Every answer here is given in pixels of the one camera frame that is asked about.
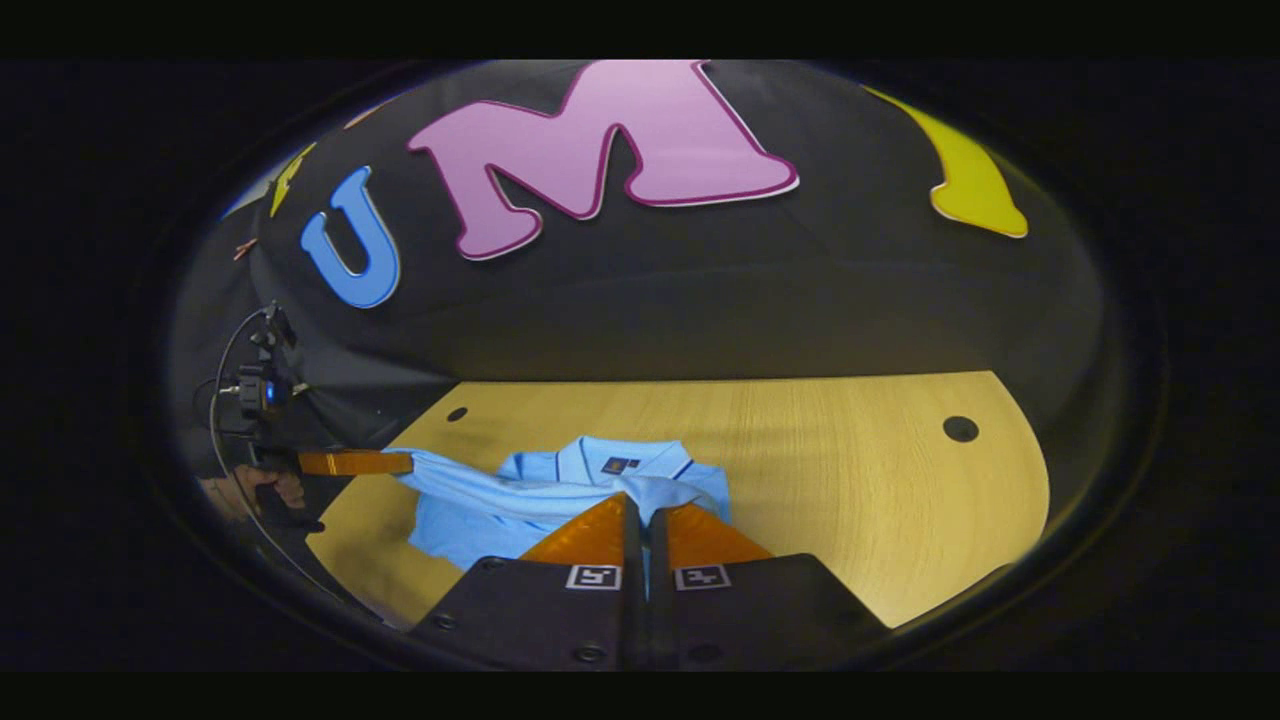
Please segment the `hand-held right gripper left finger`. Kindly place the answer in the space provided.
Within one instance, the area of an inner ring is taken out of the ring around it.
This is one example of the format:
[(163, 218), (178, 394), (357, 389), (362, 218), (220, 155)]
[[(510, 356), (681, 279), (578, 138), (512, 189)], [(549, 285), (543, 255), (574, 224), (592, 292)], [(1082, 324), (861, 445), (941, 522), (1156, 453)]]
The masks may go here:
[(477, 560), (410, 638), (472, 669), (616, 670), (641, 568), (637, 509), (616, 493), (518, 557)]

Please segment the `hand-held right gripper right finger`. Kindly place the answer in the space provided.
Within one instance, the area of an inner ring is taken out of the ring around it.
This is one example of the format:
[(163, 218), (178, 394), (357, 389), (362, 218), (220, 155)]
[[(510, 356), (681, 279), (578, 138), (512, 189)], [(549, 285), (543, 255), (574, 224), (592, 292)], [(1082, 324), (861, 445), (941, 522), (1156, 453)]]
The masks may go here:
[(891, 637), (815, 555), (772, 553), (696, 503), (657, 511), (650, 541), (655, 669), (844, 670)]

